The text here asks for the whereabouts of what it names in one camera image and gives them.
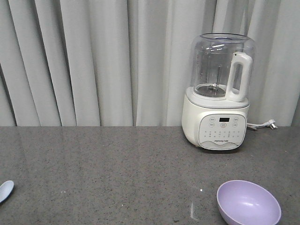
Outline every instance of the purple bowl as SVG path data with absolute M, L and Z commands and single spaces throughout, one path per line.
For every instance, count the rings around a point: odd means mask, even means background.
M 217 190 L 217 203 L 229 225 L 276 225 L 281 217 L 279 203 L 261 186 L 231 180 Z

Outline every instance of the white curtain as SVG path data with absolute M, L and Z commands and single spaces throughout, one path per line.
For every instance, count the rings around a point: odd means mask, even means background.
M 180 126 L 202 33 L 256 41 L 248 120 L 300 125 L 298 0 L 0 0 L 0 126 Z

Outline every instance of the spoon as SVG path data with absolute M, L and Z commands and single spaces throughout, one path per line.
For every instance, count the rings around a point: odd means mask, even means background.
M 0 203 L 3 202 L 14 188 L 14 182 L 8 180 L 0 186 Z

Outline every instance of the white handle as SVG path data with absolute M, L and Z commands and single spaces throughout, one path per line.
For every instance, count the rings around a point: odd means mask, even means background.
M 233 83 L 234 83 L 236 68 L 238 64 L 241 64 L 243 66 L 243 69 L 242 69 L 242 75 L 240 80 L 240 91 L 238 94 L 235 94 L 233 92 Z M 227 84 L 226 94 L 225 94 L 225 98 L 227 100 L 233 102 L 240 102 L 244 100 L 248 91 L 251 67 L 252 67 L 252 58 L 248 56 L 246 53 L 235 52 L 233 54 L 230 71 L 229 71 L 228 84 Z

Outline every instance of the digital display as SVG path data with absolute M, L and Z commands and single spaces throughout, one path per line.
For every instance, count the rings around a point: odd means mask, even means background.
M 229 118 L 220 118 L 219 122 L 229 122 Z

